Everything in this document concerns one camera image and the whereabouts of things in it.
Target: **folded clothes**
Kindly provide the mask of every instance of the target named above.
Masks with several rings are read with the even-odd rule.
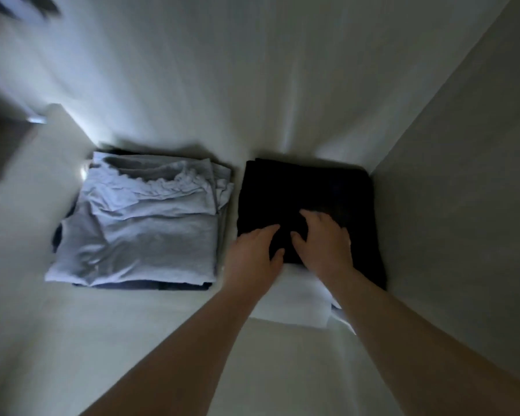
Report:
[[[250,232],[279,223],[270,255],[285,248],[285,263],[301,263],[289,233],[306,239],[300,209],[325,212],[350,234],[354,267],[381,288],[387,277],[378,247],[374,190],[360,168],[319,168],[256,159],[247,161],[239,195],[237,231]]]
[[[208,159],[95,153],[45,279],[212,283],[230,177]]]

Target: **dark blue garment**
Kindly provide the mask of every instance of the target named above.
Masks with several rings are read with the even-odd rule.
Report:
[[[325,212],[350,234],[354,267],[385,289],[387,276],[378,247],[374,188],[362,168],[320,168],[273,160],[248,161],[239,195],[238,234],[279,223],[270,256],[285,248],[285,263],[302,264],[289,233],[303,239],[308,226],[300,209]]]

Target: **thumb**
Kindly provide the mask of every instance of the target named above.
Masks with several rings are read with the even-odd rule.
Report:
[[[277,250],[275,255],[272,258],[272,270],[274,274],[279,274],[281,272],[281,268],[283,267],[283,256],[285,255],[285,249],[280,248]]]
[[[298,234],[298,232],[291,232],[291,242],[293,243],[293,247],[295,248],[298,256],[302,258],[304,252],[306,251],[305,240]]]

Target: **right hand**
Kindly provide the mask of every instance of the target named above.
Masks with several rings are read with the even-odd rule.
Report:
[[[331,216],[321,212],[300,210],[308,224],[306,241],[291,232],[291,241],[304,265],[327,286],[332,279],[354,271],[350,255],[350,238]]]

